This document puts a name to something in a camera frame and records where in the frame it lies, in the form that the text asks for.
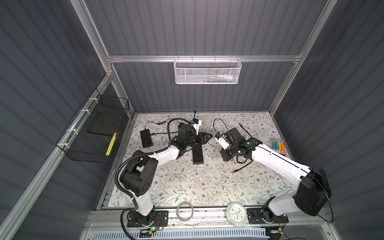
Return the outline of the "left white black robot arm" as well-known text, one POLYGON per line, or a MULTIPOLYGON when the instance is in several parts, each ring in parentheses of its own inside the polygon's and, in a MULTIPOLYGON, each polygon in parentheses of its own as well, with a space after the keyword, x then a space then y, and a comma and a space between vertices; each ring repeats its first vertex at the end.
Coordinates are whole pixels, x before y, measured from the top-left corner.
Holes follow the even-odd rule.
POLYGON ((209 142, 212 134, 200 131, 202 121, 193 118, 173 118, 168 121, 168 145, 152 152, 136 151, 117 169, 114 177, 116 187, 128 195, 134 203, 139 223, 152 224, 156 207, 152 203, 149 188, 158 167, 182 157, 187 148, 202 146, 209 142))

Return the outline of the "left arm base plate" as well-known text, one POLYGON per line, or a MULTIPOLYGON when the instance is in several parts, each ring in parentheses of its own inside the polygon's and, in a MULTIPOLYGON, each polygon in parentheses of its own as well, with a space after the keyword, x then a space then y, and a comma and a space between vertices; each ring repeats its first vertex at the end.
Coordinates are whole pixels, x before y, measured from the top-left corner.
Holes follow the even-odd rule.
POLYGON ((169 211, 152 211, 148 216, 142 216, 136 211, 130 211, 127 216, 127 227, 166 227, 168 219, 169 211))

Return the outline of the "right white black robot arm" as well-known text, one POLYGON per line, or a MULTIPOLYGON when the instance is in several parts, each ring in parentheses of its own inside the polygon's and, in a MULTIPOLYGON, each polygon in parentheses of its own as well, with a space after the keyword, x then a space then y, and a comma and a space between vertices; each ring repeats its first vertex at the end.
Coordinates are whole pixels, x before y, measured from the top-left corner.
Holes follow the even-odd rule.
POLYGON ((267 166, 294 186, 291 193, 267 200, 260 212, 264 222, 273 223, 285 214, 298 211, 317 216, 329 202, 332 192, 322 168, 310 168, 292 161, 256 138, 245 139, 236 128, 216 133, 215 141, 222 147, 220 153, 224 161, 239 156, 251 159, 267 166))

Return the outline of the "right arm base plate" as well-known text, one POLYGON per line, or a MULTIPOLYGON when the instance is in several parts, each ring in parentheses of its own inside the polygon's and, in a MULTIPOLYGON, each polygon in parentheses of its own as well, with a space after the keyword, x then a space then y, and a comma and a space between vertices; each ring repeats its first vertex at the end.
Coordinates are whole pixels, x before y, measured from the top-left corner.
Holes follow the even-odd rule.
POLYGON ((286 214, 276 216, 268 208, 247 208, 247 216, 250 224, 287 224, 289 218, 286 214))

